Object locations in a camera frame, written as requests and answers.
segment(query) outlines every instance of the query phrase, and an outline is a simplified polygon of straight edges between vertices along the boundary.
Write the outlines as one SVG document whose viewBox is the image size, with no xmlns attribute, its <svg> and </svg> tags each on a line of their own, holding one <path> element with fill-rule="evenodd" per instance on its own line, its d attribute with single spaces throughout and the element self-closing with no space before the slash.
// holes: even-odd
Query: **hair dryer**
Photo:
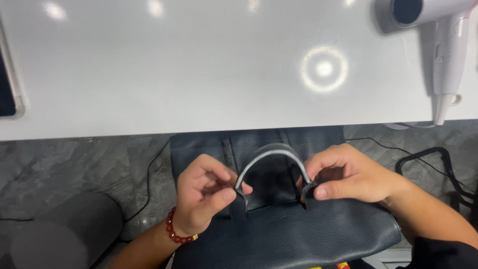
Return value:
<svg viewBox="0 0 478 269">
<path fill-rule="evenodd" d="M 392 0 L 391 12 L 401 28 L 436 21 L 433 88 L 438 104 L 435 124 L 443 125 L 450 106 L 458 105 L 458 94 L 467 54 L 468 25 L 478 0 Z"/>
</svg>

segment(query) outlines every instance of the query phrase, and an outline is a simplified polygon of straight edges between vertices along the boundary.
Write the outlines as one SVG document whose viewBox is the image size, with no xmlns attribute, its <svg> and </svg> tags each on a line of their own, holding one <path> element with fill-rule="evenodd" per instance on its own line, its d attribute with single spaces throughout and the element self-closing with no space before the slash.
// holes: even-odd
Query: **marble floor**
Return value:
<svg viewBox="0 0 478 269">
<path fill-rule="evenodd" d="M 0 218 L 31 218 L 83 191 L 100 191 L 117 200 L 126 217 L 146 201 L 146 169 L 170 135 L 120 136 L 0 142 Z M 458 180 L 475 190 L 478 179 L 478 121 L 449 121 L 432 129 L 391 130 L 381 124 L 345 127 L 346 138 L 371 137 L 385 146 L 412 153 L 442 146 L 449 150 Z M 371 140 L 350 144 L 388 169 L 405 154 Z M 166 148 L 151 167 L 151 201 L 127 223 L 121 238 L 133 239 L 161 221 L 175 205 L 175 189 Z M 443 170 L 438 155 L 424 157 Z M 403 174 L 435 197 L 448 202 L 453 187 L 441 174 L 412 161 Z M 467 217 L 466 208 L 461 208 Z M 12 235 L 22 223 L 0 222 L 0 268 Z M 106 268 L 125 244 L 109 250 L 95 268 Z M 396 247 L 410 247 L 402 241 Z"/>
</svg>

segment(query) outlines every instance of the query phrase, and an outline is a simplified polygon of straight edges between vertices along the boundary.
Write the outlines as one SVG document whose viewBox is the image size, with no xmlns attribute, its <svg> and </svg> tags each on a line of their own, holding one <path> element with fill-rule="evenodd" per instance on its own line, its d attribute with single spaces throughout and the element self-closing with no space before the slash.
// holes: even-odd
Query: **leather strap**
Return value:
<svg viewBox="0 0 478 269">
<path fill-rule="evenodd" d="M 249 171 L 249 169 L 254 166 L 259 160 L 270 156 L 270 155 L 284 155 L 289 157 L 294 164 L 299 168 L 301 175 L 302 175 L 302 182 L 304 187 L 302 189 L 302 197 L 305 200 L 305 208 L 310 210 L 316 203 L 312 203 L 311 201 L 314 199 L 314 188 L 317 186 L 317 183 L 310 180 L 307 172 L 305 170 L 304 164 L 302 163 L 301 158 L 299 155 L 294 151 L 292 147 L 286 144 L 269 144 L 266 146 L 261 147 L 257 151 L 255 151 L 252 156 L 250 157 L 249 162 L 241 171 L 240 175 L 238 176 L 236 185 L 234 186 L 234 190 L 237 193 L 236 199 L 229 205 L 229 212 L 231 218 L 235 222 L 245 222 L 247 220 L 247 197 L 242 191 L 242 182 Z"/>
</svg>

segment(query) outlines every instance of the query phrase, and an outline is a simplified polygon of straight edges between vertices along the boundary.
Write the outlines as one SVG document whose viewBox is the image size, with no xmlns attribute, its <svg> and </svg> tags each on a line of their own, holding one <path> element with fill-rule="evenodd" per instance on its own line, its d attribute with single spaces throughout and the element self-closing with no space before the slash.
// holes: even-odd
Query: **white table surface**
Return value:
<svg viewBox="0 0 478 269">
<path fill-rule="evenodd" d="M 0 120 L 0 140 L 432 120 L 418 30 L 381 34 L 374 10 L 372 0 L 0 0 L 25 106 Z M 449 120 L 478 118 L 477 11 L 470 20 L 464 99 Z"/>
</svg>

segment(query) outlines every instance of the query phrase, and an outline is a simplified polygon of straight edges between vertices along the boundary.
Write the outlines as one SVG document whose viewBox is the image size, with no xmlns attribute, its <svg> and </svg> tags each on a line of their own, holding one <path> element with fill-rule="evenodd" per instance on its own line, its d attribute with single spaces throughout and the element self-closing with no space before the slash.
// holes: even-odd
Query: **red beaded bracelet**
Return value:
<svg viewBox="0 0 478 269">
<path fill-rule="evenodd" d="M 197 239 L 197 235 L 189 236 L 189 237 L 180 237 L 177 236 L 173 230 L 173 216 L 176 208 L 173 207 L 171 211 L 168 213 L 168 217 L 166 218 L 166 231 L 169 233 L 169 238 L 171 238 L 175 243 L 186 244 L 187 242 L 191 242 Z"/>
</svg>

